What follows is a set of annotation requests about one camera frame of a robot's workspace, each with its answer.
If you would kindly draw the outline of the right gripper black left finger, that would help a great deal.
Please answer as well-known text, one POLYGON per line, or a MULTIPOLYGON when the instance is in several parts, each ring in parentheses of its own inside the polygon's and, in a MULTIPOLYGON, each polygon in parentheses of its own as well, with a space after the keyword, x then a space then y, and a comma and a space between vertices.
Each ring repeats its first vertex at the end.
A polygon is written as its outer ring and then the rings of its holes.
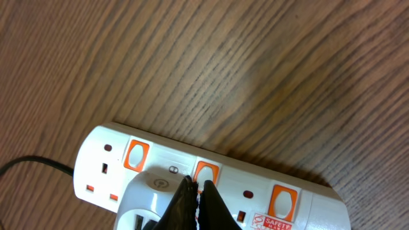
POLYGON ((197 189, 197 182, 184 177, 161 219, 149 220, 143 230, 196 230, 197 189))

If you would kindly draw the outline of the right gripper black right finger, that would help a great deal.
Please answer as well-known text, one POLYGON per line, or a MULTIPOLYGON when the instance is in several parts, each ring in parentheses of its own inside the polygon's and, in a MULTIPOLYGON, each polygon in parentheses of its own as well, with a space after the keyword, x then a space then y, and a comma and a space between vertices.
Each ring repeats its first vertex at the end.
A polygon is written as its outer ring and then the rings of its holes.
POLYGON ((210 180, 200 195, 198 224, 199 230, 241 230, 210 180))

